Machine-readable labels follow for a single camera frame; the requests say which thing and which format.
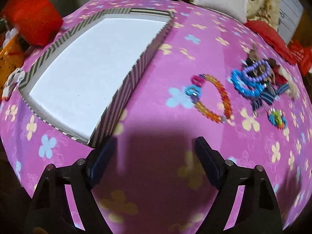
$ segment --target bracelet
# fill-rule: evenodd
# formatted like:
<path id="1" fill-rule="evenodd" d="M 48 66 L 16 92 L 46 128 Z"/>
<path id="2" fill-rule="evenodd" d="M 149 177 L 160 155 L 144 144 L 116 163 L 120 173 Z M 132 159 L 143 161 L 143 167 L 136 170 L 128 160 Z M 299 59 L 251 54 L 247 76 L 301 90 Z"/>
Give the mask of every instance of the bracelet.
<path id="1" fill-rule="evenodd" d="M 285 129 L 287 127 L 287 121 L 285 119 L 285 113 L 282 110 L 275 110 L 274 108 L 270 108 L 267 111 L 268 120 L 271 124 L 278 129 Z"/>
<path id="2" fill-rule="evenodd" d="M 199 100 L 199 97 L 202 94 L 201 87 L 205 84 L 205 82 L 211 82 L 216 88 L 218 89 L 219 93 L 221 94 L 221 99 L 224 105 L 224 115 L 218 115 L 209 109 L 207 109 L 202 102 Z M 192 76 L 191 82 L 193 83 L 191 86 L 188 86 L 185 89 L 186 95 L 190 96 L 192 99 L 192 102 L 195 104 L 195 107 L 198 111 L 200 111 L 204 116 L 211 119 L 212 121 L 215 121 L 217 123 L 225 123 L 227 119 L 230 118 L 232 115 L 232 108 L 230 99 L 227 96 L 227 92 L 225 91 L 223 85 L 213 76 L 210 76 L 208 74 L 201 74 L 199 76 Z"/>
<path id="3" fill-rule="evenodd" d="M 253 90 L 243 88 L 240 85 L 238 79 L 240 79 L 244 84 L 246 84 L 248 88 L 253 88 Z M 243 77 L 242 72 L 236 69 L 232 71 L 231 80 L 233 82 L 235 89 L 239 91 L 239 93 L 242 94 L 244 97 L 247 97 L 247 98 L 259 97 L 260 93 L 263 91 L 263 86 L 261 83 L 247 81 L 246 78 Z"/>
<path id="4" fill-rule="evenodd" d="M 266 71 L 265 73 L 263 73 L 262 75 L 260 76 L 257 76 L 257 77 L 251 77 L 251 76 L 248 76 L 247 73 L 255 70 L 256 68 L 258 68 L 260 65 L 264 64 L 266 66 Z M 248 82 L 261 82 L 263 81 L 265 78 L 267 78 L 270 74 L 270 65 L 267 61 L 264 61 L 264 60 L 260 60 L 260 61 L 257 61 L 255 62 L 253 65 L 249 66 L 249 67 L 246 67 L 242 70 L 242 74 L 243 74 L 243 77 L 248 81 Z"/>

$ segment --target orange bag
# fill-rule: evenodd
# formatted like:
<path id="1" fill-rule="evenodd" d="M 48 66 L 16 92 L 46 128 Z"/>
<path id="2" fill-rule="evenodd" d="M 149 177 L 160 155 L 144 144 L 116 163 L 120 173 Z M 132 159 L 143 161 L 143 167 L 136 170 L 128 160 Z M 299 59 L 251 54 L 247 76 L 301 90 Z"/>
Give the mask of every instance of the orange bag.
<path id="1" fill-rule="evenodd" d="M 311 47 L 303 48 L 301 44 L 295 40 L 289 47 L 297 61 L 300 73 L 306 76 L 312 67 L 312 50 Z"/>
<path id="2" fill-rule="evenodd" d="M 46 46 L 63 24 L 49 0 L 9 0 L 3 12 L 30 45 Z"/>

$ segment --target bed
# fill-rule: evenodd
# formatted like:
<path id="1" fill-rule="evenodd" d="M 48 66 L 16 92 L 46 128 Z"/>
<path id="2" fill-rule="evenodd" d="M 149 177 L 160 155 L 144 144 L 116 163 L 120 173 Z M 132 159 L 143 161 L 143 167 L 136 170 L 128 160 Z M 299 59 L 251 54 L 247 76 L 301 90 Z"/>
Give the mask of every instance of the bed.
<path id="1" fill-rule="evenodd" d="M 175 21 L 120 116 L 114 129 L 117 151 L 93 190 L 113 233 L 196 232 L 216 196 L 192 148 L 198 136 L 224 159 L 250 168 L 262 165 L 276 193 L 284 227 L 290 225 L 312 192 L 312 106 L 298 68 L 241 23 L 169 0 L 91 0 L 64 18 L 55 40 L 93 13 L 117 7 L 170 10 Z M 272 126 L 264 110 L 255 117 L 250 101 L 231 83 L 232 69 L 241 68 L 253 43 L 262 58 L 272 57 L 282 64 L 300 89 L 295 102 L 286 95 L 274 102 L 286 113 L 285 130 Z M 36 49 L 24 70 L 48 47 Z M 216 77 L 228 93 L 233 115 L 225 124 L 202 116 L 184 93 L 192 75 L 202 73 Z M 223 113 L 211 83 L 204 86 L 202 101 L 208 109 Z M 71 165 L 91 151 L 34 116 L 17 90 L 1 103 L 0 135 L 10 164 L 31 196 L 47 164 Z M 83 228 L 71 189 L 66 191 L 75 225 Z M 227 228 L 235 223 L 242 194 L 240 187 Z"/>

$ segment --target red fabric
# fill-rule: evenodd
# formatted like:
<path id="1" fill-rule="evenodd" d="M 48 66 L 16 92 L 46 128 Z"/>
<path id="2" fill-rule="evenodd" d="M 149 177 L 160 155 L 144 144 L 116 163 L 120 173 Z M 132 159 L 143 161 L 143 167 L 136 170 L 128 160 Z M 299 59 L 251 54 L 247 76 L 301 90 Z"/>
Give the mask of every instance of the red fabric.
<path id="1" fill-rule="evenodd" d="M 30 45 L 46 46 L 63 24 L 49 0 L 9 0 L 3 12 Z"/>
<path id="2" fill-rule="evenodd" d="M 303 76 L 306 76 L 309 69 L 312 67 L 312 50 L 311 47 L 303 48 L 300 43 L 295 40 L 291 46 L 290 50 L 293 53 Z"/>
<path id="3" fill-rule="evenodd" d="M 288 81 L 286 80 L 285 77 L 283 77 L 282 75 L 280 75 L 280 73 L 278 73 L 278 70 L 280 69 L 279 65 L 276 65 L 275 68 L 272 68 L 274 75 L 275 75 L 275 84 L 277 86 L 283 85 L 285 83 L 288 83 Z"/>
<path id="4" fill-rule="evenodd" d="M 248 20 L 244 25 L 250 28 L 255 33 L 258 33 L 265 40 L 266 43 L 273 47 L 275 52 L 283 57 L 285 61 L 287 61 L 291 65 L 296 64 L 292 52 L 289 50 L 283 39 L 266 22 Z"/>

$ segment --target purple beaded bracelet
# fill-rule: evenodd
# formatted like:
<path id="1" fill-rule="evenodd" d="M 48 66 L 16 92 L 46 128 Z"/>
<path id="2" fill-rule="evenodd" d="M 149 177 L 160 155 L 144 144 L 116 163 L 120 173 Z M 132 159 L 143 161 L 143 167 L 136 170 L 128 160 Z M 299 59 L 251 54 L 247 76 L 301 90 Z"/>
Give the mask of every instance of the purple beaded bracelet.
<path id="1" fill-rule="evenodd" d="M 257 67 L 259 67 L 262 64 L 264 64 L 266 66 L 266 72 L 265 73 L 263 73 L 262 75 L 257 76 L 257 77 L 251 77 L 251 76 L 247 75 L 247 73 L 255 70 Z M 242 70 L 242 74 L 243 74 L 243 77 L 247 81 L 254 82 L 254 83 L 255 82 L 259 83 L 259 82 L 263 81 L 266 77 L 269 76 L 269 74 L 270 74 L 270 65 L 269 65 L 269 63 L 267 61 L 260 60 L 260 61 L 255 62 L 252 66 L 248 66 L 248 67 L 244 68 Z"/>

